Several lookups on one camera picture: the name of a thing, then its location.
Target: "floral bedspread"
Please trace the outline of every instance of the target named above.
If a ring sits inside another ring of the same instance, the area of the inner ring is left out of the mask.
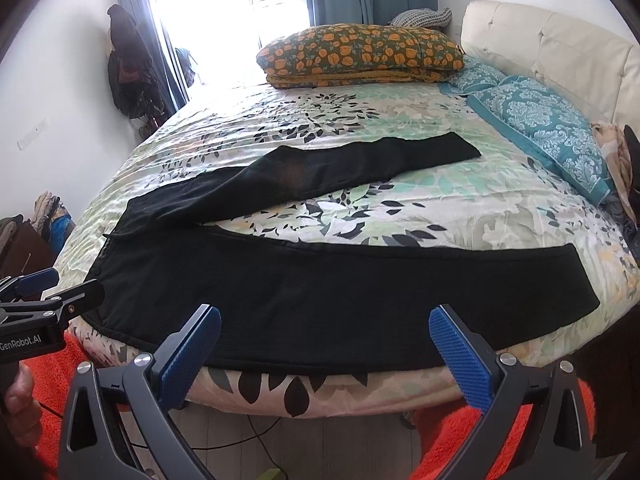
[[[317,149],[449,131],[477,147],[482,158],[281,204],[219,225],[255,236],[335,244],[500,250],[573,243],[601,305],[571,326],[509,349],[529,365],[572,352],[640,300],[640,272],[611,217],[505,140],[463,98],[424,83],[328,91],[260,85],[202,95],[139,146],[93,200],[57,260],[58,288],[84,280],[102,234],[113,229],[127,201],[156,187],[250,164],[280,144]],[[309,293],[331,301],[330,284]],[[81,318],[71,330],[103,364],[119,365],[138,353]],[[228,412],[316,417],[399,412],[459,395],[446,368],[312,378],[203,368],[190,399]]]

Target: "black cable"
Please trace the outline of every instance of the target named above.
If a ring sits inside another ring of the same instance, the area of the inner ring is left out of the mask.
[[[250,436],[250,437],[244,438],[242,440],[238,440],[237,442],[231,442],[229,444],[223,444],[222,446],[214,446],[214,447],[192,447],[191,449],[193,449],[194,451],[213,451],[214,449],[223,449],[225,447],[232,447],[232,446],[237,446],[238,444],[244,444],[245,442],[249,442],[250,440],[253,440],[254,438],[260,439],[261,436],[263,436],[264,434],[269,433],[273,428],[275,428],[276,424],[278,424],[280,422],[281,418],[282,417],[279,417],[278,420],[276,420],[273,424],[271,424],[262,433],[255,434],[254,436]],[[137,447],[137,448],[140,448],[140,449],[149,449],[148,446],[142,446],[142,444],[134,444],[132,442],[131,445],[133,447]]]
[[[43,402],[40,402],[40,406],[42,406],[45,410],[47,410],[49,413],[55,415],[57,418],[62,419],[62,415],[60,415],[56,410],[52,410],[49,406],[47,406],[46,404],[44,404]]]
[[[258,442],[260,442],[260,444],[262,444],[262,448],[264,449],[264,452],[267,454],[267,457],[269,458],[269,460],[271,461],[271,463],[273,464],[274,467],[276,467],[277,469],[280,469],[280,471],[282,471],[282,474],[284,475],[285,480],[289,480],[289,475],[287,474],[286,471],[284,471],[284,469],[279,466],[276,461],[271,457],[269,450],[267,449],[267,447],[264,445],[264,442],[262,441],[262,439],[260,438],[260,435],[258,434],[257,431],[255,431],[255,427],[254,427],[254,423],[251,420],[251,417],[249,415],[246,416],[246,418],[249,419],[249,424],[251,425],[251,429],[254,430],[254,435],[256,436],[256,438],[258,439]]]
[[[56,410],[52,410],[49,406],[47,406],[46,404],[44,404],[43,402],[40,403],[40,406],[42,406],[45,410],[47,410],[49,413],[55,415],[57,418],[62,419],[62,415],[60,415]],[[266,430],[264,430],[261,433],[258,433],[257,431],[255,431],[255,427],[254,427],[254,423],[251,420],[251,417],[249,415],[246,416],[246,418],[249,419],[249,424],[251,425],[251,429],[254,430],[254,436],[250,436],[248,438],[244,438],[242,440],[238,440],[237,442],[231,442],[229,444],[223,444],[222,446],[213,446],[213,447],[192,447],[191,449],[194,451],[213,451],[214,449],[224,449],[225,447],[232,447],[232,446],[238,446],[239,444],[244,444],[245,442],[249,442],[250,440],[253,440],[254,438],[257,438],[258,441],[260,441],[260,444],[262,445],[262,448],[264,449],[264,452],[267,454],[267,457],[269,458],[269,460],[271,461],[271,463],[274,465],[274,467],[277,467],[278,469],[280,469],[284,475],[285,480],[289,480],[289,475],[287,474],[286,471],[284,471],[283,468],[281,468],[278,464],[276,464],[275,460],[271,457],[271,455],[269,454],[269,450],[267,449],[267,447],[264,445],[264,442],[262,441],[261,437],[267,433],[269,433],[273,428],[276,427],[276,424],[278,424],[280,422],[280,420],[282,419],[282,417],[278,417],[277,420],[271,424]],[[134,444],[133,442],[131,443],[131,445],[133,447],[137,447],[140,449],[149,449],[148,446],[142,446],[142,444]]]

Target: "beige cloth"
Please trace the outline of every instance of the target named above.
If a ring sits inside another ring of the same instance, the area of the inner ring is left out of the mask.
[[[44,192],[36,199],[33,216],[31,217],[31,225],[33,225],[33,228],[39,235],[42,234],[42,227],[47,219],[47,211],[53,199],[53,194],[49,191]]]
[[[12,236],[18,230],[18,224],[13,220],[7,222],[0,232],[0,262],[4,259],[4,254],[9,247]]]
[[[591,131],[600,153],[607,162],[607,168],[609,168],[609,173],[616,185],[622,207],[633,223],[637,225],[636,214],[629,203],[633,171],[625,133],[622,128],[615,124],[605,123],[592,124]]]

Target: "teal damask pillow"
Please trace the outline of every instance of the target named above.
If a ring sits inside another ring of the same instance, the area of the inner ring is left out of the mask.
[[[506,77],[497,68],[483,63],[477,57],[465,54],[465,67],[449,78],[447,83],[439,83],[443,94],[466,96],[487,88],[498,86]]]
[[[498,132],[593,205],[614,189],[589,121],[566,99],[535,81],[511,76],[476,92],[469,106]]]

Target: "finger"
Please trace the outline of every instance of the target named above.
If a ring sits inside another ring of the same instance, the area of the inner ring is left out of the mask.
[[[42,418],[42,408],[37,400],[32,400],[31,405],[15,415],[6,418],[6,424],[15,438],[22,437],[35,428]]]
[[[9,386],[4,396],[4,405],[11,415],[27,408],[33,400],[33,375],[29,367],[20,363],[14,384]]]
[[[15,441],[23,447],[36,447],[42,437],[42,425],[38,423],[23,436],[15,437]]]

